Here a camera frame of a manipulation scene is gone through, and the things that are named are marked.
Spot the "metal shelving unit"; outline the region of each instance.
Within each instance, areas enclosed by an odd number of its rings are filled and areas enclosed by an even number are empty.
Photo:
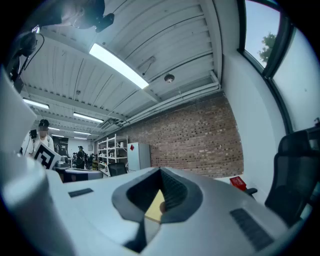
[[[106,140],[101,141],[97,144],[97,153],[98,153],[98,170],[103,172],[104,174],[110,177],[110,173],[108,170],[108,164],[111,163],[120,163],[124,162],[125,166],[128,166],[128,136],[121,137],[116,134],[112,138],[106,138]],[[126,145],[121,146],[120,142],[125,142]],[[100,169],[99,165],[104,165],[105,169]]]

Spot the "window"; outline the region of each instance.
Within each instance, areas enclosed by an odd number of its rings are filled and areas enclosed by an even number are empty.
[[[312,127],[320,117],[320,65],[298,29],[273,81],[288,109],[293,129]]]
[[[245,1],[245,12],[244,49],[265,68],[278,34],[280,12],[249,0]]]

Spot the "black office chair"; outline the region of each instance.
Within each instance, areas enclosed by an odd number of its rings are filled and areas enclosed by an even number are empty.
[[[111,177],[127,173],[126,165],[123,162],[109,163],[108,169]]]
[[[308,133],[283,137],[274,157],[274,177],[265,206],[292,226],[315,189],[320,173],[320,152],[310,147]]]

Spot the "yellow object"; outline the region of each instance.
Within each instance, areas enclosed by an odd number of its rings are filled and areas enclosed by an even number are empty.
[[[144,216],[154,222],[160,223],[162,212],[160,211],[161,203],[165,202],[164,195],[162,194],[161,190],[159,189],[158,193],[156,194],[155,198],[153,199],[152,204],[150,205],[149,209],[146,211]]]

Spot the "red box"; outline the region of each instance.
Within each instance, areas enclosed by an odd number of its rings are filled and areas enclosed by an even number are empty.
[[[230,185],[245,191],[247,189],[247,184],[239,176],[230,178]]]

